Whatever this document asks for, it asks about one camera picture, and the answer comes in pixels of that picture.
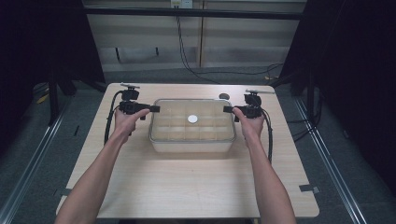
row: clear plastic container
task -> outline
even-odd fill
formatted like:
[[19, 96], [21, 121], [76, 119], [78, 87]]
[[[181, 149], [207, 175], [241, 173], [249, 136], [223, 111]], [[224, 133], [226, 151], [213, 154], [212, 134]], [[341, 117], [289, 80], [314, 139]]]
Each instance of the clear plastic container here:
[[220, 99], [160, 99], [149, 138], [159, 152], [226, 152], [235, 139], [230, 102]]

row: wooden table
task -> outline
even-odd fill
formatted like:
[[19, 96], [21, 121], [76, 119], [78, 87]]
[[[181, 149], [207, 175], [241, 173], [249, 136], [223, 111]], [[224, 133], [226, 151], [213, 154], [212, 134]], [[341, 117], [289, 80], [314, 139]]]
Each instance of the wooden table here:
[[[246, 89], [275, 92], [267, 86], [134, 85], [140, 86], [137, 102], [150, 105], [164, 98], [215, 99], [221, 93], [229, 94], [233, 105], [245, 105]], [[67, 184], [68, 189], [74, 187], [102, 149], [111, 100], [116, 91], [125, 89], [120, 84], [108, 86]], [[274, 129], [273, 166], [289, 193], [295, 215], [315, 217], [318, 205], [313, 192], [301, 192], [299, 188], [309, 183], [277, 97], [274, 93], [260, 94], [260, 97]], [[150, 118], [149, 114], [146, 120], [137, 122], [136, 131], [122, 147], [98, 217], [259, 217], [250, 158], [240, 123], [235, 124], [237, 137], [227, 153], [166, 154], [156, 152], [149, 141]], [[265, 127], [262, 143], [268, 146]]]

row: forearm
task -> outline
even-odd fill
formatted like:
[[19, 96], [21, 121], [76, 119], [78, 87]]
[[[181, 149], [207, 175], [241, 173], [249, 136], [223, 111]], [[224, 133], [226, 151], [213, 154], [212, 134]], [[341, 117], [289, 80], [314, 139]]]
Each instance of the forearm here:
[[56, 223], [93, 223], [105, 198], [114, 164], [124, 142], [113, 133], [95, 161], [82, 175], [62, 205]]
[[248, 137], [247, 144], [262, 223], [295, 223], [289, 195], [268, 161], [260, 138]]

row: person's right hand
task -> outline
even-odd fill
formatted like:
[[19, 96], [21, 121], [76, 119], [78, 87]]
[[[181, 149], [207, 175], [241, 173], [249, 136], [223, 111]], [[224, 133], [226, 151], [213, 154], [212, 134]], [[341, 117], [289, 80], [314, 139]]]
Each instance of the person's right hand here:
[[149, 109], [143, 109], [135, 114], [127, 115], [122, 113], [117, 107], [115, 111], [116, 123], [114, 130], [124, 136], [124, 142], [128, 139], [131, 132], [136, 129], [136, 122], [143, 116], [149, 113]]
[[248, 119], [238, 107], [233, 108], [233, 113], [239, 118], [239, 121], [241, 122], [242, 134], [245, 136], [245, 139], [258, 137], [260, 140], [260, 137], [262, 136], [264, 116], [261, 115], [255, 119]]

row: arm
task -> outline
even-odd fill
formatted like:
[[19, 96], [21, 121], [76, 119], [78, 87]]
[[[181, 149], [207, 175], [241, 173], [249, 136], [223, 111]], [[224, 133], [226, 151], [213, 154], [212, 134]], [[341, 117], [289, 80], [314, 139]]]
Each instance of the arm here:
[[240, 119], [253, 169], [256, 200], [263, 223], [296, 223], [290, 198], [274, 171], [261, 142], [264, 117], [247, 119], [241, 110], [233, 112]]
[[148, 112], [145, 109], [124, 115], [117, 108], [113, 134], [67, 196], [55, 223], [93, 223], [96, 220], [120, 149], [134, 131], [136, 121]]

